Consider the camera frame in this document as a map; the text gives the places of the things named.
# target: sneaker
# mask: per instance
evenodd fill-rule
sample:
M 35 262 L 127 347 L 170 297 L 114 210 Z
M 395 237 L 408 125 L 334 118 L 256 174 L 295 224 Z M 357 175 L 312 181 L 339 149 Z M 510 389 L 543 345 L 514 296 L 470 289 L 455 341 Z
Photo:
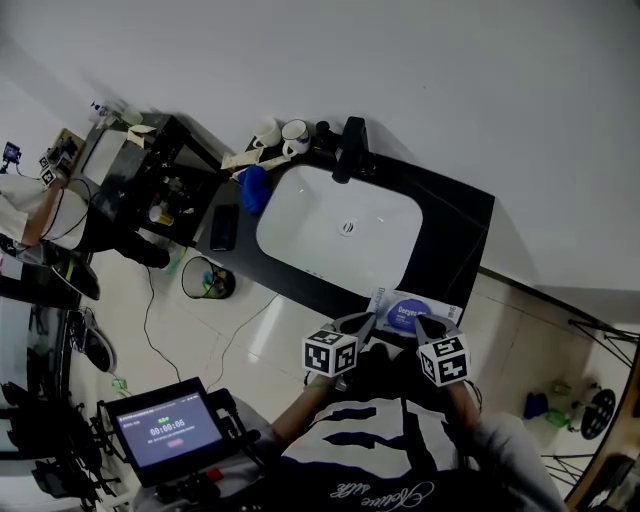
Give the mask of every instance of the sneaker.
M 87 328 L 84 354 L 101 372 L 112 373 L 115 371 L 116 356 L 113 347 L 97 329 Z

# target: black countertop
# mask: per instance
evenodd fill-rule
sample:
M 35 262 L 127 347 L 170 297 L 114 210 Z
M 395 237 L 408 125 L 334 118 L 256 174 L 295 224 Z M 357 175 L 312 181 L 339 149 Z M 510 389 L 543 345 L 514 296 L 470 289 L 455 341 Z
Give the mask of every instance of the black countertop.
M 280 154 L 280 147 L 265 150 L 262 160 Z M 423 221 L 399 290 L 448 304 L 467 307 L 491 221 L 494 197 L 451 178 L 381 155 L 375 155 L 373 175 L 358 179 L 413 198 L 422 209 Z M 333 162 L 311 149 L 290 163 L 267 173 L 275 188 L 287 169 L 296 165 L 333 168 Z M 196 244 L 202 254 L 273 291 L 330 318 L 366 310 L 369 297 L 361 297 L 302 270 L 267 256 L 256 240 L 260 216 L 247 213 L 241 204 L 240 186 L 222 183 L 203 220 Z M 217 205 L 239 204 L 236 245 L 232 251 L 213 252 L 209 237 Z M 386 333 L 376 333 L 387 338 Z

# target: tablet screen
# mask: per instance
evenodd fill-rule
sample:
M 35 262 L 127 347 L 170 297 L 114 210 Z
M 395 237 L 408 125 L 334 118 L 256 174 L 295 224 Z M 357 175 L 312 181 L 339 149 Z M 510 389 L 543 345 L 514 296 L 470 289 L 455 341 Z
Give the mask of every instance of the tablet screen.
M 222 439 L 199 393 L 117 416 L 138 466 L 164 462 Z

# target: sink basin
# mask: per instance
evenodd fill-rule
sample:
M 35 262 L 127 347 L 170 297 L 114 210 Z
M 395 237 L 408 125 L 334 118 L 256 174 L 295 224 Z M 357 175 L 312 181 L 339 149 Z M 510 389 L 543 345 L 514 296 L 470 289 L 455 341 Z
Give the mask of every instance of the sink basin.
M 299 166 L 280 180 L 256 236 L 272 258 L 369 297 L 400 284 L 421 225 L 407 196 L 353 178 L 340 185 L 328 171 Z

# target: white cup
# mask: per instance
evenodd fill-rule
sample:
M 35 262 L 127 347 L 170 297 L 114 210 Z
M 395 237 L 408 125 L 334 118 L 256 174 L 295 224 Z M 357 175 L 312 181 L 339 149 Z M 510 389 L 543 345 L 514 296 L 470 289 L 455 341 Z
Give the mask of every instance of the white cup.
M 253 147 L 257 149 L 277 146 L 282 138 L 278 122 L 273 117 L 260 121 L 253 130 L 253 135 L 256 138 Z
M 289 121 L 283 126 L 282 138 L 284 139 L 284 146 L 282 146 L 282 154 L 284 156 L 292 157 L 298 154 L 301 155 L 309 151 L 309 147 L 311 146 L 307 125 L 300 119 Z

